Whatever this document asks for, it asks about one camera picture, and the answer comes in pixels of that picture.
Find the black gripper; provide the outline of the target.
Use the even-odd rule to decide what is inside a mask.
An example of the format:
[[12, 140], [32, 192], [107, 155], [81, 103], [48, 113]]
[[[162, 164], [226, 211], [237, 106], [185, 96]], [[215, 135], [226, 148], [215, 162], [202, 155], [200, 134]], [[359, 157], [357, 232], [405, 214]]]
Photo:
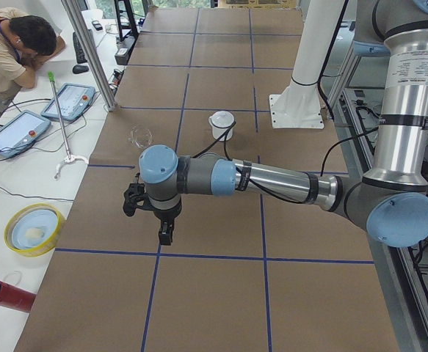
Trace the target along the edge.
[[168, 201], [156, 201], [152, 199], [155, 216], [161, 220], [159, 228], [159, 244], [171, 245], [173, 242], [173, 222], [180, 215], [182, 203], [180, 199], [171, 199]]

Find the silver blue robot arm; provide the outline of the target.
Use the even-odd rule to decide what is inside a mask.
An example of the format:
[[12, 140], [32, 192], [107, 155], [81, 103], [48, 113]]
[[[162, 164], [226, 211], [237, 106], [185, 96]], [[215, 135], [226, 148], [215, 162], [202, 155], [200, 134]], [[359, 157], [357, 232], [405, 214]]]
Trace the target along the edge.
[[292, 204], [318, 205], [350, 220], [374, 240], [402, 248], [428, 237], [427, 181], [421, 167], [428, 129], [428, 1], [360, 1], [355, 39], [390, 52], [374, 161], [361, 179], [317, 176], [204, 152], [179, 156], [154, 145], [123, 209], [160, 220], [159, 242], [173, 240], [183, 194], [230, 196], [257, 191]]

